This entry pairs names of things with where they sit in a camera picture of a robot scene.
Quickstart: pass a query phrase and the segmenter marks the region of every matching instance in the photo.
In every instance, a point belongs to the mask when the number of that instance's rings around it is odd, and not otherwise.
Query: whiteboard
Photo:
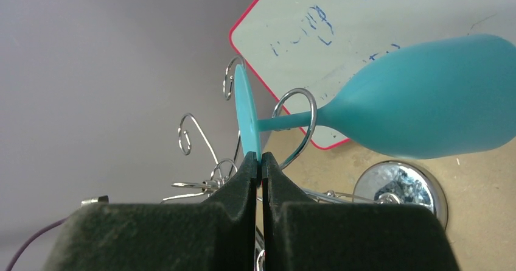
[[[516,43],[516,0],[255,0],[229,40],[276,98],[303,87],[322,107],[382,55],[473,33]],[[285,109],[309,106],[300,96]],[[318,126],[312,142],[329,149],[346,139]]]

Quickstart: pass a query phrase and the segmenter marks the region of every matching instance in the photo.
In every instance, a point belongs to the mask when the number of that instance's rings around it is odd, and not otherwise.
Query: silicone wine glass
[[[261,156],[260,132],[309,125],[309,111],[258,120],[241,65],[234,83],[244,153]],[[392,157],[437,158],[500,147],[516,135],[516,47],[482,34],[389,53],[317,109],[316,124]]]

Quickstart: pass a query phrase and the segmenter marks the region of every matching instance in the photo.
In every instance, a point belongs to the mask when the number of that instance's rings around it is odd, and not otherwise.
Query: wire
[[[215,163],[218,163],[217,156],[216,156],[215,152],[213,151],[213,147],[211,146],[211,143],[208,141],[208,138],[206,137],[203,129],[197,122],[197,119],[195,119],[195,117],[190,113],[186,113],[183,115],[183,117],[181,118],[181,122],[179,123],[179,127],[178,127],[179,148],[181,149],[182,153],[184,155],[188,155],[192,151],[192,143],[190,143],[190,136],[188,135],[188,130],[183,129],[183,124],[184,124],[184,121],[186,120],[186,118],[190,118],[190,120],[192,120],[192,122],[195,124],[195,126],[197,127],[197,130],[199,131],[199,133],[201,133],[201,136],[204,139],[204,143],[206,143],[206,146],[210,150],[213,160],[215,161]],[[184,136],[184,138],[186,139],[186,143],[187,143],[186,149],[183,146],[182,136]],[[222,172],[220,171],[220,169],[218,169],[218,175],[222,176]]]
[[[33,234],[27,241],[25,241],[25,243],[23,243],[23,245],[18,249],[18,251],[16,251],[15,255],[9,262],[9,265],[7,265],[7,268],[5,268],[5,271],[13,270],[13,267],[15,266],[17,260],[19,259],[21,254],[25,251],[25,249],[30,245],[30,243],[32,243],[35,239],[37,239],[38,237],[40,237],[42,234],[46,233],[47,231],[60,226],[65,221],[66,221],[66,218],[58,220],[58,221],[40,229],[37,233]]]
[[[204,195],[204,192],[184,194],[184,195],[176,195],[176,196],[172,196],[172,197],[168,197],[168,198],[162,199],[159,204],[163,204],[163,203],[165,203],[166,201],[169,201],[169,200],[182,199],[182,198],[191,198],[191,197],[197,197],[197,196],[202,196],[202,195]]]
[[[239,171],[239,168],[237,167],[237,165],[235,164],[235,161],[232,160],[232,159],[229,159],[229,158],[224,158],[222,159],[219,163],[217,163],[217,165],[213,168],[213,172],[215,172],[215,170],[219,170],[220,172],[220,166],[223,164],[223,163],[231,163],[231,169],[229,170],[229,173],[227,176],[223,177],[223,176],[220,176],[220,178],[226,182],[229,180],[229,178],[231,178],[231,172],[233,171],[233,169],[235,169],[235,173]]]
[[[276,106],[274,107],[272,118],[275,118],[278,116],[281,108],[283,107],[283,104],[287,99],[289,99],[294,94],[302,94],[304,95],[310,104],[310,125],[308,126],[308,129],[306,131],[306,135],[303,138],[303,141],[301,141],[301,144],[294,150],[294,152],[287,157],[287,159],[279,165],[281,170],[284,170],[292,161],[294,161],[308,146],[309,141],[312,139],[313,132],[315,132],[315,125],[317,122],[317,103],[315,101],[315,97],[312,93],[310,93],[308,90],[304,88],[294,88],[293,90],[288,91],[285,93],[277,102]]]
[[[237,148],[235,149],[235,155],[233,156],[234,163],[237,163],[237,158],[239,157],[241,143],[242,143],[242,137],[240,136],[240,130],[239,130],[239,139],[237,141]],[[238,170],[236,166],[231,165],[231,168],[229,169],[229,174],[228,174],[229,177],[231,176],[233,169],[235,169],[235,172]]]
[[[244,70],[246,69],[245,60],[241,55],[237,55],[236,57],[231,59],[231,61],[229,61],[229,64],[226,67],[226,75],[224,76],[224,82],[222,82],[222,92],[224,93],[224,98],[226,100],[230,100],[231,94],[233,93],[233,81],[235,80],[235,77],[234,75],[229,76],[229,70],[231,69],[236,60],[240,60],[240,63],[242,64]]]

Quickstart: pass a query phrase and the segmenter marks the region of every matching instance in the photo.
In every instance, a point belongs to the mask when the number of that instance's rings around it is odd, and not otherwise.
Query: round chrome base
[[[353,194],[377,203],[415,204],[430,210],[446,229],[448,205],[437,180],[427,171],[400,161],[370,167],[358,179]],[[354,199],[355,203],[367,203]]]

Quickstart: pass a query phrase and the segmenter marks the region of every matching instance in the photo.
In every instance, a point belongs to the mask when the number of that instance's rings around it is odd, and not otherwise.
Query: curved wire hook
[[[234,75],[229,76],[229,70],[233,67],[233,64],[236,60],[240,60],[243,68],[246,69],[245,60],[241,55],[235,56],[229,64],[226,66],[226,75],[224,76],[224,82],[222,83],[222,92],[224,93],[224,98],[226,100],[231,99],[231,94],[233,93],[233,80],[235,79]]]
[[[263,271],[263,267],[265,265],[265,250],[261,250],[258,256],[256,256],[256,262],[255,262],[255,270],[256,271]]]
[[[237,158],[239,157],[239,151],[240,151],[240,145],[242,144],[242,137],[240,136],[240,130],[239,130],[239,139],[237,140],[237,148],[235,149],[235,155],[233,156],[233,163],[237,163]],[[235,169],[235,174],[239,170],[237,166],[231,165],[231,168],[229,169],[228,178],[233,173],[233,169]]]
[[[330,196],[330,197],[336,197],[336,198],[345,197],[345,198],[352,198],[352,199],[356,199],[356,200],[362,200],[362,201],[369,202],[369,203],[377,203],[375,200],[371,200],[371,199],[367,199],[367,198],[364,198],[364,197],[360,197],[360,196],[357,196],[355,194],[348,194],[348,193],[343,193],[343,192],[335,192],[334,190],[328,190],[328,191],[324,192],[323,194],[327,195],[327,196]]]
[[[197,120],[195,119],[195,117],[191,113],[186,113],[186,114],[183,115],[183,117],[181,118],[181,122],[179,123],[179,127],[178,127],[179,148],[181,149],[183,154],[184,155],[188,155],[192,151],[192,143],[190,142],[190,136],[188,135],[188,130],[184,130],[183,129],[183,124],[184,124],[184,121],[186,120],[186,118],[190,118],[192,120],[192,122],[195,124],[195,126],[197,127],[197,130],[199,131],[199,133],[201,133],[201,136],[204,139],[204,143],[206,143],[206,146],[210,150],[211,155],[213,157],[213,160],[215,161],[215,163],[218,163],[217,156],[216,156],[216,154],[215,154],[215,152],[213,150],[213,147],[211,146],[211,143],[208,141],[208,138],[204,134],[203,129],[201,128],[201,126],[199,126],[199,123],[197,122]],[[186,143],[187,143],[186,149],[183,146],[183,136],[184,136],[184,139],[186,140]],[[220,176],[222,176],[222,173],[220,172],[220,169],[218,170],[218,174]]]
[[[179,183],[172,183],[171,185],[174,188],[190,188],[190,189],[202,189],[206,190],[211,188],[209,185],[205,183],[185,183],[185,182],[179,182]]]
[[[211,178],[210,180],[213,180],[213,173],[218,170],[218,172],[220,173],[220,166],[223,164],[223,163],[231,163],[231,170],[229,171],[228,173],[228,176],[227,177],[222,177],[222,175],[220,176],[220,178],[223,180],[223,181],[228,181],[229,178],[231,178],[231,172],[233,171],[233,168],[235,169],[235,174],[239,171],[236,163],[234,160],[230,159],[230,158],[224,158],[223,160],[221,160],[219,163],[217,163],[217,165],[215,165],[215,167],[213,168],[213,171],[211,172]]]
[[[293,90],[288,91],[285,93],[280,99],[279,102],[274,107],[272,118],[275,118],[278,116],[279,111],[285,101],[292,97],[294,94],[302,94],[304,95],[310,104],[310,125],[308,126],[308,129],[306,131],[305,138],[301,141],[301,144],[298,146],[294,152],[287,157],[287,159],[279,165],[281,169],[285,169],[292,161],[294,161],[300,154],[303,152],[306,147],[308,146],[308,141],[312,138],[313,132],[315,131],[315,123],[317,121],[317,103],[315,101],[315,97],[312,93],[310,93],[308,90],[304,88],[294,88]]]

